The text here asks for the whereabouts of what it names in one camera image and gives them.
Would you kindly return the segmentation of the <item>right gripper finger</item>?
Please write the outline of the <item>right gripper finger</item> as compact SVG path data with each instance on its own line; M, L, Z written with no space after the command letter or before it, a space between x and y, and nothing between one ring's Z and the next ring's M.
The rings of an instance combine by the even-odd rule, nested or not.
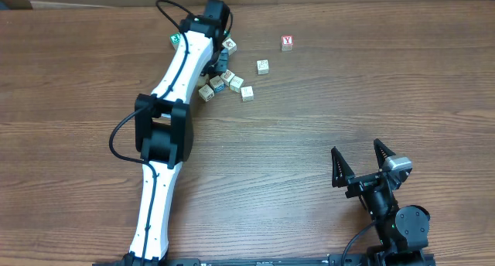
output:
M383 167L386 158L396 155L379 138L374 139L374 151L380 169Z
M347 186L349 181L355 177L353 170L336 147L331 149L331 157L333 164L332 187Z

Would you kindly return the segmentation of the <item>wooden block blue side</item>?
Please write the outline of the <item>wooden block blue side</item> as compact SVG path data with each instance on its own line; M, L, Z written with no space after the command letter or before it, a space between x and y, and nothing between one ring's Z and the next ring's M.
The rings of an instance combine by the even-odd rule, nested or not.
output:
M220 76L215 76L210 79L210 86L215 93L218 93L225 88L225 83Z

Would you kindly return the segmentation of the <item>small wooden picture block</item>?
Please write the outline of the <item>small wooden picture block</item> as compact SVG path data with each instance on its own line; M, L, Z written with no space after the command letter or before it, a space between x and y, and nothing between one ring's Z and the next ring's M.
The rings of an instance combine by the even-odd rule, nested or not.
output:
M208 75L208 74L205 74L205 75L200 75L200 76L198 77L198 80L197 80L197 82L196 82L196 85L197 85L198 87L203 87L203 86L205 86L205 85L208 83L209 79L210 79L210 78L209 78L209 75Z

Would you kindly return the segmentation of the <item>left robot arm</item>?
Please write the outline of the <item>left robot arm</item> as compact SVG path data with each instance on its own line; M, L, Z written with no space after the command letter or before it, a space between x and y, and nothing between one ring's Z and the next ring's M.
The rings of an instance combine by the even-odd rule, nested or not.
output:
M160 265L168 249L168 224L177 177L193 146L190 101L201 76L227 70L223 42L233 14L220 0L208 0L199 15L188 12L176 24L179 45L159 85L139 94L135 109L123 119L135 122L135 147L142 165L142 199L138 224L121 265Z

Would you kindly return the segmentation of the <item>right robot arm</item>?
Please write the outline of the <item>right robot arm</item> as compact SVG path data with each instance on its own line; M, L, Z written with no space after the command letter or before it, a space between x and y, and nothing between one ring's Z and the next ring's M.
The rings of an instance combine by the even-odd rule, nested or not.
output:
M346 198L357 197L370 215L371 223L356 234L340 256L340 264L358 265L434 265L432 254L424 254L428 246L430 213L422 206L400 208L394 191L407 180L413 170L412 161L391 151L380 139L374 140L378 171L356 176L337 148L332 148L332 186L345 187ZM374 228L380 243L367 249L355 261L349 251L356 240Z

